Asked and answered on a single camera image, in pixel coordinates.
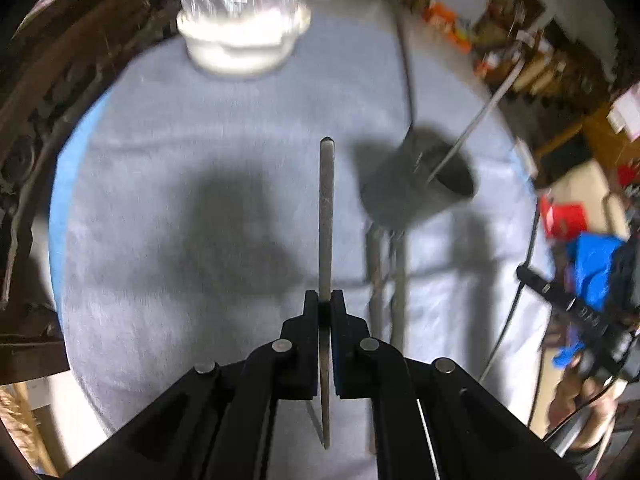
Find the person's right hand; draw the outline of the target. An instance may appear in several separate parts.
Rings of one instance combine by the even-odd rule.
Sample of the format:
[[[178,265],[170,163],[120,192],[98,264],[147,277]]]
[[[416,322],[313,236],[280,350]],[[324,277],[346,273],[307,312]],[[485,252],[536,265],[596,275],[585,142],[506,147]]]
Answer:
[[[615,425],[618,399],[627,383],[588,378],[579,356],[565,369],[548,411],[549,443],[561,454],[605,446]]]

